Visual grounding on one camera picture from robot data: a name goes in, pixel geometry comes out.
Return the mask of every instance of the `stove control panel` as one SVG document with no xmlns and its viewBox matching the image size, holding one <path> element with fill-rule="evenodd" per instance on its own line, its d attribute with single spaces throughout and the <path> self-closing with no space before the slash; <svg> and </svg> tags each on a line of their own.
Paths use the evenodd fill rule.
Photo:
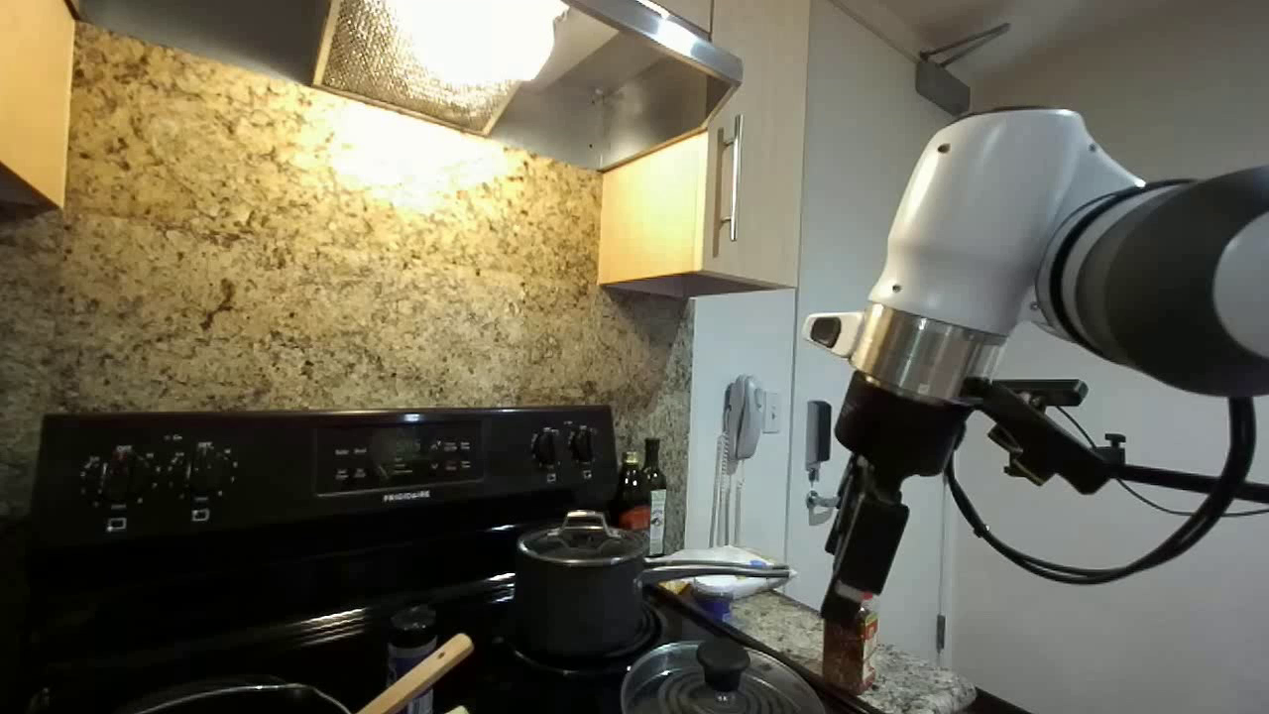
<svg viewBox="0 0 1269 714">
<path fill-rule="evenodd" d="M 611 410 L 49 415 L 32 523 L 49 548 L 615 491 Z"/>
</svg>

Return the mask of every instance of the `pot lid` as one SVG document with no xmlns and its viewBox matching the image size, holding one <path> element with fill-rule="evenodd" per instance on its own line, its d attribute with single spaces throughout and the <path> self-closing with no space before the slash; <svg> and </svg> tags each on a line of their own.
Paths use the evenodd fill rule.
<svg viewBox="0 0 1269 714">
<path fill-rule="evenodd" d="M 730 637 L 670 642 L 644 653 L 625 682 L 632 714 L 822 714 L 822 699 L 776 658 Z"/>
<path fill-rule="evenodd" d="M 644 555 L 644 538 L 611 529 L 602 513 L 569 513 L 559 529 L 530 532 L 518 548 L 537 559 L 569 563 L 617 563 Z"/>
</svg>

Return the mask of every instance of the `range hood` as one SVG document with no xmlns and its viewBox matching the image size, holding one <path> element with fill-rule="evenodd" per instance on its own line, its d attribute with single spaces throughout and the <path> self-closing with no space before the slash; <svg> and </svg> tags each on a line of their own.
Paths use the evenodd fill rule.
<svg viewBox="0 0 1269 714">
<path fill-rule="evenodd" d="M 698 131 L 742 84 L 736 54 L 644 0 L 563 0 L 542 72 L 497 88 L 446 88 L 410 64 L 386 10 L 391 0 L 72 5 L 79 18 L 123 34 L 288 74 L 592 169 Z"/>
</svg>

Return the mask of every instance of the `lid knob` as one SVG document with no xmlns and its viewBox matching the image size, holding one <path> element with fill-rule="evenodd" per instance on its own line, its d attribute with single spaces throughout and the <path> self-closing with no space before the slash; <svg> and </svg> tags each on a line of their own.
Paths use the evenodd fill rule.
<svg viewBox="0 0 1269 714">
<path fill-rule="evenodd" d="M 698 648 L 698 663 L 705 670 L 705 685 L 719 695 L 735 695 L 742 685 L 742 673 L 751 670 L 746 648 L 730 637 L 705 637 Z"/>
<path fill-rule="evenodd" d="M 415 603 L 391 616 L 389 642 L 391 648 L 426 648 L 438 637 L 438 609 Z"/>
</svg>

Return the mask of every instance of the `white wall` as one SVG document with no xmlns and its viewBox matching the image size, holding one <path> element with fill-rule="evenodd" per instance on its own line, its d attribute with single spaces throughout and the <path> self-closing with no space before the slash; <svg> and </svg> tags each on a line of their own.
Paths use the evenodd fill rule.
<svg viewBox="0 0 1269 714">
<path fill-rule="evenodd" d="M 1261 0 L 1185 5 L 1035 58 L 984 88 L 984 101 L 1080 107 L 1104 148 L 1151 178 L 1269 161 L 1266 26 Z M 1218 400 L 1170 391 L 1039 329 L 1015 333 L 999 371 L 1081 376 L 1081 419 L 1092 433 L 1126 433 L 1130 460 L 1212 472 L 1227 456 Z M 966 435 L 965 478 L 986 523 L 1023 551 L 1113 566 L 1178 529 L 1113 482 L 1092 501 L 1068 482 L 1039 491 L 999 474 L 999 465 L 984 433 Z M 1269 456 L 1259 456 L 1255 478 L 1269 478 Z M 1266 548 L 1269 518 L 1229 518 L 1163 569 L 1080 591 L 1009 566 L 953 515 L 953 666 L 1029 710 L 1266 710 Z"/>
<path fill-rule="evenodd" d="M 711 543 L 715 482 L 722 472 L 722 391 L 735 376 L 756 376 L 768 396 L 768 427 L 742 474 L 742 548 L 785 559 L 791 482 L 791 380 L 793 380 L 793 288 L 695 297 L 690 357 L 690 448 L 685 448 L 685 548 Z"/>
<path fill-rule="evenodd" d="M 939 124 L 945 113 L 914 91 L 914 58 L 830 0 L 814 5 L 803 318 L 816 309 L 866 309 L 910 169 Z M 806 400 L 830 400 L 837 413 L 845 384 L 847 365 L 842 357 L 799 339 L 791 448 L 791 559 L 799 579 L 785 591 L 808 607 L 822 607 L 834 563 L 826 555 L 830 515 L 814 518 L 806 497 L 808 488 L 837 497 L 845 448 L 834 439 L 822 482 L 806 478 Z M 906 501 L 914 523 L 879 600 L 879 637 L 931 653 L 945 534 L 939 482 L 910 482 Z"/>
</svg>

